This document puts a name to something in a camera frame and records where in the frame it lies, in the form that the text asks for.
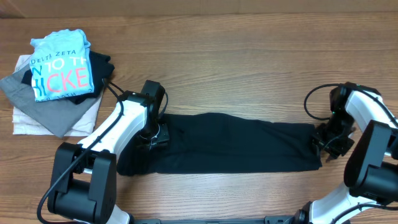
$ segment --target black cloth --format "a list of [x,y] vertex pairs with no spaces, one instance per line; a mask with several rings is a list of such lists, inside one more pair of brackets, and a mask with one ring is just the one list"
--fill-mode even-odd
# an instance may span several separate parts
[[[93,77],[94,92],[86,93],[79,96],[66,97],[68,100],[77,105],[87,98],[98,97],[101,93],[102,88],[104,87],[102,79],[109,78],[114,70],[113,64],[108,63],[111,60],[111,57],[109,55],[103,55],[94,51],[90,51],[89,57],[91,64],[91,74]],[[32,85],[32,71],[30,69],[25,72],[21,82],[27,85]]]
[[121,175],[297,172],[317,170],[312,124],[271,123],[220,113],[165,114],[166,147],[136,147],[133,138],[118,161]]

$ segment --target white cloth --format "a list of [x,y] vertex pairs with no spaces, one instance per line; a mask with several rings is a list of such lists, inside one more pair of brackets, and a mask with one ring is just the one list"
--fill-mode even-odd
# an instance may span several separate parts
[[[29,63],[30,55],[21,55],[18,58],[15,72],[25,67]],[[95,126],[98,109],[100,108],[102,93],[91,108],[73,125],[65,136],[89,136]],[[24,114],[20,109],[14,107],[12,112],[12,122],[14,123],[13,134],[31,134],[31,135],[53,135],[47,128],[33,120],[30,116]]]

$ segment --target light blue t-shirt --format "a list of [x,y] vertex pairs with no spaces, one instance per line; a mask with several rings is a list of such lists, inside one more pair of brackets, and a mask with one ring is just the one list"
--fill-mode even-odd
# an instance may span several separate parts
[[94,92],[90,43],[80,30],[52,32],[32,39],[30,58],[32,88],[36,101],[57,100]]

